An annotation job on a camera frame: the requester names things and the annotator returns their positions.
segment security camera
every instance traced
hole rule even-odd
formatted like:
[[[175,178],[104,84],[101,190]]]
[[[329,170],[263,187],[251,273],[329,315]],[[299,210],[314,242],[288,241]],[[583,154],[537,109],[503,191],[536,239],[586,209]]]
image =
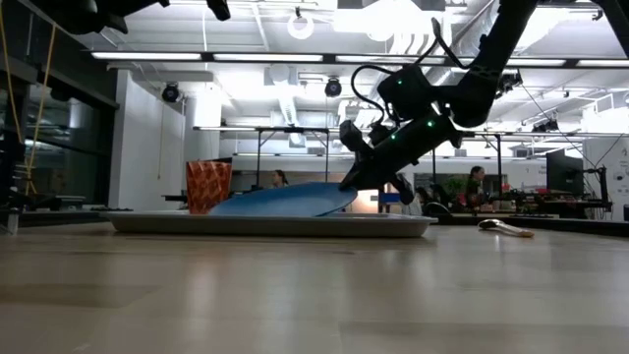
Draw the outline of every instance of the security camera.
[[[183,97],[178,88],[178,83],[168,83],[166,84],[166,88],[161,93],[161,97],[165,102],[169,103],[177,103]]]
[[[328,97],[337,97],[341,94],[343,87],[338,81],[338,78],[330,78],[325,86],[325,95]]]

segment table surface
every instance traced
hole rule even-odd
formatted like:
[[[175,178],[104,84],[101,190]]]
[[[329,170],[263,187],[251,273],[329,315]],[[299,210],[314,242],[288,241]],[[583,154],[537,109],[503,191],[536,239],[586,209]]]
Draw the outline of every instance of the table surface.
[[[0,352],[626,353],[629,243],[431,226],[418,239],[0,238]]]

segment duct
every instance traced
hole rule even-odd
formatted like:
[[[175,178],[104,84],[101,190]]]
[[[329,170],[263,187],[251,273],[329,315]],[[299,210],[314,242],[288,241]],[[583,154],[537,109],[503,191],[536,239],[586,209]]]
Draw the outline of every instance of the duct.
[[[289,85],[291,69],[286,64],[274,64],[271,65],[268,73],[277,88],[279,109],[284,116],[286,125],[298,127],[300,124],[297,120],[294,93],[291,85]],[[288,136],[288,140],[291,148],[306,147],[306,137],[303,134],[292,133]]]

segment rope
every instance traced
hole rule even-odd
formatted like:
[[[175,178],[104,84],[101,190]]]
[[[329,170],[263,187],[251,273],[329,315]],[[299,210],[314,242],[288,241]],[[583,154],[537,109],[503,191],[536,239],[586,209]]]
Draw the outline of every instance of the rope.
[[[48,59],[46,61],[46,71],[43,75],[43,87],[41,88],[41,99],[39,100],[39,112],[37,112],[37,121],[35,122],[35,132],[32,136],[32,147],[30,148],[30,161],[27,166],[27,176],[29,177],[29,183],[27,184],[27,195],[29,194],[30,188],[36,194],[37,190],[35,189],[32,180],[30,179],[30,172],[32,171],[32,164],[35,161],[35,152],[37,151],[37,137],[39,136],[39,123],[41,122],[41,117],[43,116],[43,103],[46,99],[45,90],[48,87],[48,77],[50,77],[50,63],[52,62],[52,52],[54,49],[55,43],[55,34],[57,33],[57,25],[52,24],[52,33],[50,34],[50,44],[48,45]]]
[[[13,111],[13,120],[16,124],[16,133],[18,135],[18,141],[20,144],[24,143],[22,139],[22,129],[20,129],[20,120],[18,119],[18,110],[16,108],[16,100],[13,96],[13,85],[11,84],[11,68],[9,65],[9,50],[7,49],[7,36],[4,32],[4,13],[2,11],[3,6],[0,4],[0,33],[2,35],[2,49],[4,50],[4,66],[7,72],[7,84],[9,86],[9,99],[11,100],[11,109]]]

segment cable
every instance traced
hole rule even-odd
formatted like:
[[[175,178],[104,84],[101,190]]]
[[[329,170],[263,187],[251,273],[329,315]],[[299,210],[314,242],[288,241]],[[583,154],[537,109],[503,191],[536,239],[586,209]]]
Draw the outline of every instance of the cable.
[[[533,97],[533,95],[529,92],[529,90],[528,90],[528,89],[527,89],[524,85],[521,85],[521,87],[522,87],[522,89],[524,89],[524,91],[527,93],[527,95],[531,98],[531,101],[535,104],[535,106],[537,106],[537,107],[538,107],[538,109],[539,109],[539,110],[540,110],[540,112],[543,114],[543,116],[544,116],[544,117],[546,117],[546,119],[547,119],[547,120],[552,120],[552,118],[550,118],[550,117],[548,116],[548,114],[547,114],[547,113],[543,110],[543,108],[540,106],[540,104],[539,104],[539,103],[535,100],[535,98],[534,98],[534,97]],[[594,165],[594,164],[593,164],[593,163],[592,163],[592,162],[591,162],[591,161],[590,161],[590,160],[589,160],[589,159],[585,156],[585,154],[584,154],[581,150],[579,150],[579,148],[578,148],[576,145],[574,145],[574,143],[572,143],[572,142],[570,141],[570,139],[568,139],[568,137],[567,137],[565,134],[563,134],[563,133],[561,132],[561,130],[560,130],[560,129],[558,129],[558,127],[557,127],[557,131],[558,131],[558,132],[559,132],[559,134],[561,134],[561,136],[562,136],[562,137],[566,140],[566,142],[570,143],[570,145],[572,146],[572,148],[574,148],[575,150],[577,150],[577,151],[578,151],[578,152],[579,152],[579,153],[583,156],[583,158],[585,158],[585,159],[586,159],[586,161],[590,162],[590,164],[591,164],[591,165],[595,166],[595,165]]]
[[[443,51],[445,51],[445,54],[454,62],[454,64],[457,67],[459,67],[461,69],[470,69],[469,65],[463,65],[463,63],[461,63],[461,61],[456,56],[456,54],[454,54],[454,52],[448,46],[448,44],[445,42],[445,40],[443,40],[443,36],[441,36],[441,25],[439,24],[439,21],[437,21],[436,18],[432,18],[431,22],[432,22],[432,32],[434,33],[434,40],[437,43],[439,43],[441,48],[443,48]]]
[[[623,133],[622,133],[622,134],[618,137],[618,139],[616,139],[616,141],[615,141],[615,142],[611,145],[611,147],[609,147],[609,149],[607,150],[607,152],[606,152],[606,153],[604,153],[604,154],[603,154],[603,155],[599,158],[599,160],[597,161],[597,164],[596,164],[596,165],[594,165],[594,168],[595,168],[595,169],[599,166],[599,163],[600,163],[601,161],[603,161],[603,160],[607,157],[607,155],[608,155],[608,154],[609,154],[609,153],[613,150],[613,148],[616,146],[616,144],[618,144],[618,142],[620,142],[620,139],[622,139],[622,137],[623,137],[624,135],[625,135],[625,133],[623,132]]]
[[[439,44],[439,41],[435,38],[434,41],[432,42],[432,44],[430,45],[429,49],[427,51],[424,52],[424,54],[422,54],[416,61],[415,61],[415,65],[419,65],[420,63],[422,63],[422,61],[424,61],[424,59],[426,59],[426,57],[428,57],[436,48],[436,46]]]
[[[358,92],[358,90],[356,89],[356,84],[355,84],[356,77],[358,76],[358,74],[361,71],[363,71],[365,69],[372,69],[372,70],[380,71],[381,73],[388,74],[388,75],[392,75],[393,72],[390,71],[390,70],[386,70],[384,68],[380,68],[380,67],[378,67],[376,65],[370,65],[370,64],[362,65],[362,66],[358,67],[358,69],[356,69],[356,71],[354,71],[354,74],[352,74],[352,79],[351,79],[351,82],[350,82],[350,86],[352,87],[352,91],[354,92],[356,97],[360,98],[361,100],[365,101],[366,103],[369,103],[369,104],[375,106],[382,113],[382,116],[378,120],[378,122],[381,123],[384,120],[384,108],[382,108],[382,106],[379,103],[377,103],[376,101],[371,100],[371,99],[363,96],[362,94],[360,94]]]

